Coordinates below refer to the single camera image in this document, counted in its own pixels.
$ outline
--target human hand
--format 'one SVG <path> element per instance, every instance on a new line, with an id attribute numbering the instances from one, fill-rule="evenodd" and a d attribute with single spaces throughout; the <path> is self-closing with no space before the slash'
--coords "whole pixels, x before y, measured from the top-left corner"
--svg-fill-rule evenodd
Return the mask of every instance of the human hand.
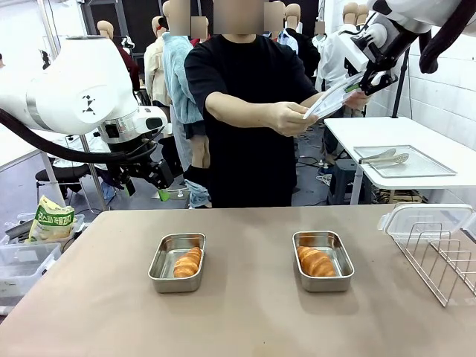
<path id="1" fill-rule="evenodd" d="M 310 115 L 304 119 L 307 110 L 306 107 L 293 102 L 269 104 L 268 126 L 284 136 L 301 134 L 318 120 L 316 115 Z"/>
<path id="2" fill-rule="evenodd" d="M 352 93 L 352 95 L 347 98 L 344 104 L 351 109 L 362 110 L 367 105 L 367 103 L 369 103 L 369 101 L 370 97 L 365 95 L 365 93 L 362 91 L 357 91 Z"/>

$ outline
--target croissant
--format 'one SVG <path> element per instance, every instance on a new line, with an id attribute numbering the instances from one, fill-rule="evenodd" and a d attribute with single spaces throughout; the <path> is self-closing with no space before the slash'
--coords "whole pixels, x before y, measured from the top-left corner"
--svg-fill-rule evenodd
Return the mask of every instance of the croissant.
<path id="1" fill-rule="evenodd" d="M 334 265 L 327 254 L 318 249 L 297 247 L 297 256 L 303 271 L 311 277 L 334 277 Z"/>
<path id="2" fill-rule="evenodd" d="M 200 248 L 192 248 L 186 254 L 182 255 L 173 269 L 174 277 L 191 277 L 199 270 L 202 251 Z"/>

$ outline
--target stainless steel container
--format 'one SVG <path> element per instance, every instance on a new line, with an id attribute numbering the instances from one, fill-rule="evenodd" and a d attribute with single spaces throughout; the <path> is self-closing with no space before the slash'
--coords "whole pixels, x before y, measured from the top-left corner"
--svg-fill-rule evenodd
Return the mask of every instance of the stainless steel container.
<path id="1" fill-rule="evenodd" d="M 176 261 L 190 249 L 202 250 L 199 270 L 192 277 L 174 277 Z M 149 277 L 157 292 L 194 292 L 200 286 L 205 258 L 205 235 L 200 233 L 170 234 L 162 238 L 150 264 Z"/>
<path id="2" fill-rule="evenodd" d="M 349 289 L 354 267 L 339 235 L 331 231 L 297 232 L 292 237 L 295 264 L 303 288 L 308 292 L 345 292 Z M 298 258 L 298 247 L 316 248 L 327 254 L 335 269 L 335 277 L 310 277 L 303 272 Z"/>

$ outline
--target brown table surface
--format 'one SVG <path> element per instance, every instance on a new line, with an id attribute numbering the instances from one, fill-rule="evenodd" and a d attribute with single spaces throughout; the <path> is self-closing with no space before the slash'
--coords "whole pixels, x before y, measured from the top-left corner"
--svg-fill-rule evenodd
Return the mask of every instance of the brown table surface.
<path id="1" fill-rule="evenodd" d="M 393 206 L 102 213 L 0 325 L 0 356 L 476 356 L 476 306 L 441 307 L 389 236 Z M 338 233 L 345 293 L 308 293 L 292 234 Z M 160 295 L 166 234 L 207 236 L 202 284 Z"/>

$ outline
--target black stand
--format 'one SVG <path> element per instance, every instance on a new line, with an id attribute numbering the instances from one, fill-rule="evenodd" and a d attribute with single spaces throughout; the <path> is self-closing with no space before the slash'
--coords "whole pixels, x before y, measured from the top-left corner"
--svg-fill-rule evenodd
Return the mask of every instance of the black stand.
<path id="1" fill-rule="evenodd" d="M 402 96 L 403 83 L 405 81 L 405 73 L 408 69 L 408 56 L 410 55 L 410 48 L 405 51 L 405 56 L 403 57 L 402 69 L 400 71 L 399 86 L 396 90 L 395 104 L 393 105 L 392 118 L 397 118 L 397 113 L 399 111 L 400 97 Z"/>

